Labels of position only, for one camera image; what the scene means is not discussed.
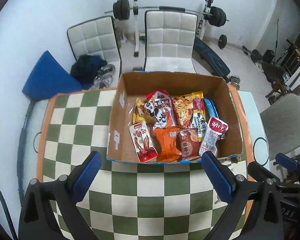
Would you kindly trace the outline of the yellow ramen noodle packet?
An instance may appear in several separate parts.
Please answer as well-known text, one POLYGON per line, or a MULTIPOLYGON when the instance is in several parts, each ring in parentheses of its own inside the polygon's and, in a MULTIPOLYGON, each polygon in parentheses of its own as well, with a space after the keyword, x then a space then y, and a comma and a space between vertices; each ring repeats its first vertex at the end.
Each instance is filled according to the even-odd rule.
POLYGON ((180 128, 195 128, 199 142, 204 138, 207 121, 202 91, 181 95, 173 99, 174 111, 180 128))

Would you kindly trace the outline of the black weight bench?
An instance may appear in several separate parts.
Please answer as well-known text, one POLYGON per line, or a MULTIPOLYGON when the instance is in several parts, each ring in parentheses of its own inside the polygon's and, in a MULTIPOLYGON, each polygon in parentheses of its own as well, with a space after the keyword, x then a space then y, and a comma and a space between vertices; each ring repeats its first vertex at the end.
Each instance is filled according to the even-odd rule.
POLYGON ((227 79, 230 74, 230 69, 224 61, 200 38, 195 37, 194 51, 196 51, 202 59, 204 59, 217 74, 217 76, 227 79))

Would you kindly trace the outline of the white quilted chair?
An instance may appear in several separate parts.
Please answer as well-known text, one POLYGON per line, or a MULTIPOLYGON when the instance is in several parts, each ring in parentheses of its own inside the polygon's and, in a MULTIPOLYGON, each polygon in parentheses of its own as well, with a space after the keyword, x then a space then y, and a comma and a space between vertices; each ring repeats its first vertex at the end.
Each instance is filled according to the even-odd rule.
POLYGON ((147 11, 145 71, 195 73, 192 52, 196 26, 195 14, 168 10, 147 11))
POLYGON ((67 30, 67 37, 76 60, 82 55, 100 56, 115 66, 111 86, 116 87, 122 72, 122 60, 115 36, 114 19, 104 16, 74 25, 67 30))

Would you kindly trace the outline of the white red sausage packet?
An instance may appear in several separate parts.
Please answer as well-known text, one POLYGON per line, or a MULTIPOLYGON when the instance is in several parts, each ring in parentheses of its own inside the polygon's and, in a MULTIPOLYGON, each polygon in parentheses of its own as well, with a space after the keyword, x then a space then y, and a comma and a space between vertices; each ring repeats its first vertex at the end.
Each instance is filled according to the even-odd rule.
POLYGON ((211 117, 207 123, 206 132, 201 142, 198 154, 201 157, 205 152, 212 152, 215 157, 217 156, 217 141, 224 135, 229 126, 227 123, 219 118, 211 117))

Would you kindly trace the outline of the dark red snack packet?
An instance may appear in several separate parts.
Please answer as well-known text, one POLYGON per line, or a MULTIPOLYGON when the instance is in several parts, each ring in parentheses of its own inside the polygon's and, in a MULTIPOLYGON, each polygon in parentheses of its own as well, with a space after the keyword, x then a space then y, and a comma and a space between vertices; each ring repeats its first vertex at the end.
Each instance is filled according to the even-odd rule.
POLYGON ((197 129, 181 129, 177 134, 177 149, 181 151, 182 160, 196 160, 199 158, 200 142, 197 129))

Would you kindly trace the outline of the red chicken feet packet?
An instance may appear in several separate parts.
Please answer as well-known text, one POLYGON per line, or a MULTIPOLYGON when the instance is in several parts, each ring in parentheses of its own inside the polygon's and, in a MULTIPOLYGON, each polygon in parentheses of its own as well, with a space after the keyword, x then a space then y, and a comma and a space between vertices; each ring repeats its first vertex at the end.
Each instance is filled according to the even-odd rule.
POLYGON ((130 126, 129 132, 139 162, 145 163, 157 158, 158 153, 153 146, 153 142, 145 121, 130 126))

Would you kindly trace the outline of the yellow panda snack packet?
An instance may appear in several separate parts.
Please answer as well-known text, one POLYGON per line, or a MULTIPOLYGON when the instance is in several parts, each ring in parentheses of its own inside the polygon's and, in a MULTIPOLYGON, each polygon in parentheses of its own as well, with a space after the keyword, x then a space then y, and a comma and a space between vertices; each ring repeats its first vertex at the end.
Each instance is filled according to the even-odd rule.
POLYGON ((142 121, 145 121, 147 124, 153 124, 157 121, 154 113, 154 104, 152 100, 141 101, 140 98, 136 98, 132 123, 137 124, 142 121))

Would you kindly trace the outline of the white quilted chair left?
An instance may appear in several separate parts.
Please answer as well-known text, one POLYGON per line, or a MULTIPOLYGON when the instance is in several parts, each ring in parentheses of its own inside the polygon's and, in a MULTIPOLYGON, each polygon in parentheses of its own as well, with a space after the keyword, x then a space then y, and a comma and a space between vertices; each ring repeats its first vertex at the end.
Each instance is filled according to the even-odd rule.
POLYGON ((116 87, 122 72, 122 60, 115 36, 114 19, 104 16, 74 25, 67 30, 67 37, 76 60, 82 55, 100 56, 115 66, 111 86, 116 87))

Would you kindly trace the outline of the barbell with black plates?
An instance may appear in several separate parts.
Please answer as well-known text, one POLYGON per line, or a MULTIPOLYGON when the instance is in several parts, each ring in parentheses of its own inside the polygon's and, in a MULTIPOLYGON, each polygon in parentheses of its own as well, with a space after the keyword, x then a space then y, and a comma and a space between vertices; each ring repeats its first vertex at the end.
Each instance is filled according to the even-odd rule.
POLYGON ((206 19, 210 25, 215 27, 222 27, 226 24, 226 22, 229 21, 227 19, 226 13, 218 7, 211 7, 209 12, 200 12, 180 7, 140 7, 138 5, 130 5, 129 0, 117 0, 115 3, 113 3, 113 9, 110 11, 106 11, 105 14, 112 13, 115 19, 119 21, 125 21, 130 19, 131 11, 138 13, 139 9, 157 9, 161 11, 173 12, 192 12, 204 16, 204 19, 206 19))

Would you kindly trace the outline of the white red spicy snack packet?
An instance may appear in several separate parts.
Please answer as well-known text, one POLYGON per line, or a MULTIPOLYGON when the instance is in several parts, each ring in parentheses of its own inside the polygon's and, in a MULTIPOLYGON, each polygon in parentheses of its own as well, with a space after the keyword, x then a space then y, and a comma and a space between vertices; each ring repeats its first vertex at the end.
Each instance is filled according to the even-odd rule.
POLYGON ((174 117, 172 98, 165 90, 157 90, 146 95, 146 100, 154 105, 156 122, 153 131, 157 128, 169 128, 177 125, 174 117))

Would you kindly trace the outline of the green checkered table mat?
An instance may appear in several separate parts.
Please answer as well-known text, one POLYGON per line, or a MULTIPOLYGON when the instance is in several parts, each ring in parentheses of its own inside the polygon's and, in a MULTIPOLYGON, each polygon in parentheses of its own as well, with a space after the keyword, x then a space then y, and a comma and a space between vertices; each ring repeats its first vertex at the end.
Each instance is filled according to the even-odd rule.
POLYGON ((203 239, 226 204, 200 164, 124 164, 107 159, 116 92, 60 95, 45 102, 39 178, 69 174, 92 152, 102 165, 79 213, 99 239, 203 239))

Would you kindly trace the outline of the blue snack packet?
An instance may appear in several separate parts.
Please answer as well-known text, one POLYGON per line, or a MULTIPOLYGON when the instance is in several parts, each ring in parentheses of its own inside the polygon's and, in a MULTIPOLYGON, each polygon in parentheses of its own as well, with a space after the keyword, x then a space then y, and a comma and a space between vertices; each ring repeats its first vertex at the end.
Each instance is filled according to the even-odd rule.
POLYGON ((207 118, 206 118, 206 121, 207 121, 207 127, 210 126, 209 124, 209 121, 211 118, 213 119, 218 119, 223 126, 226 125, 226 123, 220 119, 219 115, 218 115, 218 112, 217 112, 217 109, 215 107, 215 104, 212 100, 210 99, 204 99, 204 105, 205 105, 205 110, 207 112, 207 118))

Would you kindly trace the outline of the blue cushion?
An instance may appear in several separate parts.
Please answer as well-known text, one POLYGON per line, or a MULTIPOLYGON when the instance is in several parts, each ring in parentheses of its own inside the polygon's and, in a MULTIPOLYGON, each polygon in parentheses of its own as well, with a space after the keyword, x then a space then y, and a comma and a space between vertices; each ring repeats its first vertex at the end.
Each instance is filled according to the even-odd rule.
POLYGON ((75 80, 50 54, 45 51, 30 73, 22 93, 31 100, 53 98, 58 93, 73 93, 82 90, 75 80))

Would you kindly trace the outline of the small dumbbell bar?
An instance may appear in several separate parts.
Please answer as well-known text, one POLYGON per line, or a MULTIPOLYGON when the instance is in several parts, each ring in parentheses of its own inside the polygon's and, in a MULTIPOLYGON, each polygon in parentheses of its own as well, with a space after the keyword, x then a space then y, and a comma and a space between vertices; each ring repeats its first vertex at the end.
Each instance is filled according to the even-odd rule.
POLYGON ((231 48, 237 51, 243 52, 246 56, 249 56, 253 63, 260 62, 262 55, 257 49, 250 50, 246 46, 239 46, 236 44, 228 43, 228 38, 226 35, 222 34, 217 41, 219 49, 231 48))

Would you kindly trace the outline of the orange snack packet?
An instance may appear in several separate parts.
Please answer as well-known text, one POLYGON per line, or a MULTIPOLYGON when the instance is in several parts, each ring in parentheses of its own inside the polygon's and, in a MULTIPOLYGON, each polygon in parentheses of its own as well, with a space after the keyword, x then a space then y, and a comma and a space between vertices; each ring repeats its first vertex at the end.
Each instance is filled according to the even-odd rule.
POLYGON ((177 149, 178 126, 168 128, 156 128, 153 132, 155 138, 160 144, 157 162, 170 163, 181 158, 181 151, 177 149))

